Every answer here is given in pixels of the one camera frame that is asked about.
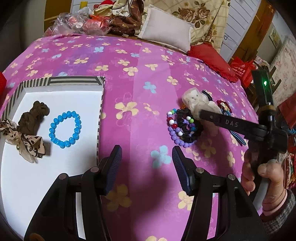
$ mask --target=white pillow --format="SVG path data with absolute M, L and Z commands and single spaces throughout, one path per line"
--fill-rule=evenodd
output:
M 193 24 L 149 5 L 146 21 L 138 38 L 186 53 L 190 50 Z

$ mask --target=metal screw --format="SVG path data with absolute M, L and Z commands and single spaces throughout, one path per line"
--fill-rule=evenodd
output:
M 203 168 L 201 168 L 201 167 L 198 167 L 198 168 L 196 168 L 195 169 L 196 170 L 196 172 L 198 172 L 198 173 L 203 173 L 205 170 L 203 169 Z
M 229 178 L 230 180 L 235 180 L 235 175 L 233 175 L 233 174 L 229 174 L 229 175 L 228 175 L 228 178 Z
M 91 172 L 98 172 L 99 171 L 99 168 L 98 167 L 92 167 L 91 168 Z
M 67 177 L 66 173 L 62 173 L 62 174 L 59 175 L 60 180 L 64 180 L 66 177 Z

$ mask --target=beige floral fabric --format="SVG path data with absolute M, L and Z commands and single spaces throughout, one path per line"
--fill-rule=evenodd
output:
M 7 143 L 17 146 L 20 155 L 28 162 L 34 163 L 35 157 L 42 158 L 45 155 L 42 137 L 22 134 L 17 131 L 17 125 L 9 119 L 0 123 L 0 133 Z
M 145 0 L 142 23 L 146 20 L 149 4 L 193 23 L 191 45 L 210 42 L 220 52 L 230 0 Z
M 274 105 L 278 106 L 296 92 L 296 40 L 293 36 L 287 37 L 270 69 L 274 66 L 274 81 L 277 83 L 281 79 L 280 85 L 273 93 Z

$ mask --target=blue beaded bracelet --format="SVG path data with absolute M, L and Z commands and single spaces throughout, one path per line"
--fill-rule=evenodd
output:
M 74 133 L 72 135 L 72 137 L 69 138 L 68 141 L 61 141 L 59 139 L 56 138 L 55 136 L 55 129 L 57 127 L 57 125 L 60 122 L 63 122 L 64 119 L 67 118 L 75 118 L 75 128 L 74 128 Z M 51 142 L 53 142 L 54 144 L 60 146 L 62 149 L 65 147 L 70 147 L 71 145 L 74 145 L 75 142 L 79 139 L 79 133 L 81 130 L 81 120 L 80 120 L 80 115 L 77 114 L 75 111 L 67 111 L 67 113 L 62 113 L 62 115 L 59 115 L 57 118 L 54 118 L 53 123 L 50 124 L 50 128 L 49 128 L 49 137 L 51 138 Z

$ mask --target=floral fabric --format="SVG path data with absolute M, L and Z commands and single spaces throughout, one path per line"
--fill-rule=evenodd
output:
M 296 40 L 289 36 L 272 61 L 270 69 L 276 67 L 272 75 L 277 83 L 281 83 L 273 94 L 275 106 L 280 105 L 296 92 Z
M 5 70 L 7 97 L 21 81 L 43 76 L 105 76 L 100 158 L 114 145 L 123 157 L 113 191 L 102 197 L 112 240 L 180 240 L 192 206 L 172 163 L 167 112 L 179 108 L 185 91 L 207 90 L 226 101 L 232 115 L 257 122 L 239 81 L 229 83 L 202 61 L 138 40 L 101 36 L 52 36 L 35 41 Z M 204 131 L 182 148 L 211 174 L 241 176 L 244 152 L 228 130 Z M 218 196 L 208 237 L 215 235 Z
M 182 0 L 177 4 L 171 0 L 146 0 L 144 13 L 147 13 L 149 4 L 193 23 L 195 29 L 191 33 L 191 45 L 210 42 L 220 52 L 230 0 Z

